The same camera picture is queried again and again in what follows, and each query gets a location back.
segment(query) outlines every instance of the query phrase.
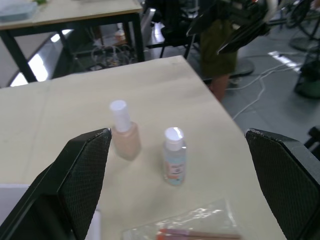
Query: nail polish bottle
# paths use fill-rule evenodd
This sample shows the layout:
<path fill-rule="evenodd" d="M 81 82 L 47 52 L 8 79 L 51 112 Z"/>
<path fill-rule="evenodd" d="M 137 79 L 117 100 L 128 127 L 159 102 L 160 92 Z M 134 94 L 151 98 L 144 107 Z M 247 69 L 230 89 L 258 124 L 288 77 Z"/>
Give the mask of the nail polish bottle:
<path fill-rule="evenodd" d="M 138 125 L 131 121 L 125 101 L 113 101 L 110 110 L 114 118 L 111 133 L 115 151 L 120 157 L 133 160 L 141 151 Z"/>

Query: table surface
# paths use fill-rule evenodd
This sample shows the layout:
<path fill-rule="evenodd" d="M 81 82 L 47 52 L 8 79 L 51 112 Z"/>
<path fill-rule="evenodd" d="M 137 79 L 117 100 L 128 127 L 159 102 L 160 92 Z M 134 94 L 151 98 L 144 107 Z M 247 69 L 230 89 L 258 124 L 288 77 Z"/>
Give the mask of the table surface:
<path fill-rule="evenodd" d="M 141 9 L 137 0 L 48 0 L 39 6 L 32 18 L 0 22 L 0 30 L 137 13 Z"/>
<path fill-rule="evenodd" d="M 243 133 L 181 56 L 0 89 L 0 183 L 30 184 L 68 140 L 113 125 L 124 99 L 142 151 L 126 161 L 110 148 L 100 197 L 102 237 L 225 198 L 245 240 L 285 240 L 259 186 Z M 162 176 L 164 130 L 187 142 L 182 186 Z"/>

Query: clear plastic bag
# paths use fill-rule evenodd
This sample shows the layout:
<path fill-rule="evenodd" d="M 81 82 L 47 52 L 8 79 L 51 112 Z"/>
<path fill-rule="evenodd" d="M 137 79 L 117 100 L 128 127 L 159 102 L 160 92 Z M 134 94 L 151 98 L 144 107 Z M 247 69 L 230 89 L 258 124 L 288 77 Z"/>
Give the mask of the clear plastic bag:
<path fill-rule="evenodd" d="M 156 240 L 157 234 L 161 233 L 160 230 L 166 229 L 223 235 L 239 234 L 227 202 L 221 199 L 175 217 L 124 231 L 122 240 Z"/>

